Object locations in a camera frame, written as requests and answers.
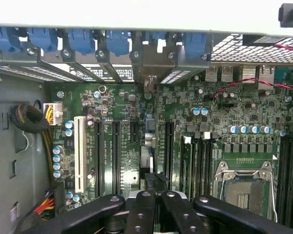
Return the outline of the CPU socket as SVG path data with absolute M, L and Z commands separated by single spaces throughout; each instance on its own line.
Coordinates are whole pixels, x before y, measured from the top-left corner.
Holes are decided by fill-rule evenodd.
M 278 221 L 272 164 L 263 162 L 259 168 L 234 169 L 224 160 L 213 176 L 212 196 L 226 203 L 249 210 L 275 222 Z

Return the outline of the silver rear port block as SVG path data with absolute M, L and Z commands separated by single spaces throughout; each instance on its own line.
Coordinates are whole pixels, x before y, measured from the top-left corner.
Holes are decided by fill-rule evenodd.
M 212 66 L 205 71 L 204 81 L 232 83 L 248 78 L 273 82 L 275 68 L 268 65 Z

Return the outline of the short black expansion slot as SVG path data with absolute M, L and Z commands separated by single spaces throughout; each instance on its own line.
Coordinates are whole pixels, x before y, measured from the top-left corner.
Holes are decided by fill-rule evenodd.
M 130 122 L 130 142 L 131 144 L 139 142 L 139 123 L 136 121 Z

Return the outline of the black case lock tab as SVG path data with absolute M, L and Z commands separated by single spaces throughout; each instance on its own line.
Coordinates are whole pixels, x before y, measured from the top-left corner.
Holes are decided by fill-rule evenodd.
M 282 28 L 293 28 L 293 3 L 283 3 L 280 6 L 278 21 Z

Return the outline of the white power connector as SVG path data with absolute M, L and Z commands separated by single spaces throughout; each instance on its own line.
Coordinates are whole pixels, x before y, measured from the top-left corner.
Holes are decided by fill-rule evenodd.
M 44 103 L 43 116 L 50 126 L 61 126 L 63 123 L 62 103 Z

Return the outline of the open dark grey PC case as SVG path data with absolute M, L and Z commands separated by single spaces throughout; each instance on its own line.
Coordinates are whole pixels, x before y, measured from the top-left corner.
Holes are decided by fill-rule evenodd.
M 0 50 L 0 234 L 21 234 L 64 210 L 64 184 L 53 170 L 53 126 L 43 116 L 43 104 L 52 103 L 56 84 L 134 85 L 131 53 L 143 46 L 145 31 L 130 31 L 129 54 L 115 56 L 106 47 L 106 31 L 113 29 L 54 28 L 58 50 L 45 52 L 29 40 L 27 28 L 17 29 L 21 42 L 18 53 Z M 91 29 L 95 53 L 82 55 L 69 44 L 68 29 Z M 166 47 L 151 46 L 161 54 L 169 47 L 176 53 L 176 67 L 183 75 L 173 85 L 204 81 L 212 66 L 268 65 L 275 68 L 272 83 L 293 85 L 293 37 L 246 33 L 207 34 L 205 54 L 186 58 L 183 35 L 166 32 Z M 156 196 L 154 234 L 179 234 L 161 195 Z M 222 224 L 199 214 L 209 234 L 228 234 Z M 108 230 L 93 234 L 124 234 L 127 215 L 104 222 Z

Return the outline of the green motherboard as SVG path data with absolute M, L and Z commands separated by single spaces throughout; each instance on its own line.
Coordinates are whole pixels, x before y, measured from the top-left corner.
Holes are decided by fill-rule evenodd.
M 104 125 L 104 195 L 113 193 L 112 122 L 125 115 L 124 96 L 134 85 L 56 84 L 52 103 L 62 103 L 63 123 L 53 126 L 53 170 L 64 184 L 64 210 L 71 211 L 97 198 L 95 185 L 94 124 Z M 221 161 L 230 168 L 259 168 L 272 164 L 278 222 L 293 229 L 293 85 L 251 78 L 231 84 L 188 81 L 174 85 L 185 127 L 185 190 L 193 198 L 194 148 L 200 139 L 200 182 L 202 194 L 203 132 L 210 132 L 209 194 Z M 74 117 L 86 117 L 86 189 L 75 192 Z

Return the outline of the black RAM slot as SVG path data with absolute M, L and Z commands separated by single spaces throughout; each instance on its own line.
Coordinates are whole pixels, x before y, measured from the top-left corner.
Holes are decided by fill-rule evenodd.
M 209 140 L 210 132 L 203 132 L 203 195 L 209 194 Z
M 199 176 L 200 176 L 200 139 L 196 139 L 194 141 L 195 143 L 195 148 L 194 148 L 194 169 L 193 169 L 193 198 L 196 197 L 198 188 L 199 188 Z

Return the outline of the white PCI expansion slot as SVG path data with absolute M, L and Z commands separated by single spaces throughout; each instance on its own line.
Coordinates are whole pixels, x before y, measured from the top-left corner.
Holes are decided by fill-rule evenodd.
M 86 189 L 86 117 L 74 117 L 75 192 Z

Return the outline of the blue card retention latch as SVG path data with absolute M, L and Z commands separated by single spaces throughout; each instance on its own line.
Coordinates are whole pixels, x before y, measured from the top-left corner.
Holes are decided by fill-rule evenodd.
M 166 34 L 164 31 L 145 31 L 142 44 L 166 47 Z
M 95 53 L 95 41 L 91 29 L 68 29 L 70 47 L 82 55 Z
M 183 45 L 186 58 L 194 59 L 205 54 L 207 34 L 199 32 L 187 32 L 183 35 Z
M 45 52 L 58 50 L 58 34 L 54 28 L 27 28 L 31 43 Z
M 21 51 L 21 42 L 17 29 L 0 27 L 0 50 L 10 53 L 18 53 Z
M 106 47 L 110 52 L 112 52 L 117 57 L 129 54 L 128 39 L 131 39 L 130 31 L 106 31 Z

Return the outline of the long black expansion slot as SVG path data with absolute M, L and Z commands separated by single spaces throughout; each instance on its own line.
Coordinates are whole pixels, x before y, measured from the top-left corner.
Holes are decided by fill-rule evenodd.
M 112 122 L 112 182 L 113 193 L 121 194 L 121 123 Z
M 96 121 L 94 124 L 94 148 L 95 148 L 95 185 L 96 196 L 104 195 L 104 125 L 102 121 Z
M 164 172 L 166 175 L 167 188 L 172 190 L 172 177 L 173 177 L 173 146 L 174 146 L 174 123 L 165 123 L 165 147 L 164 147 Z

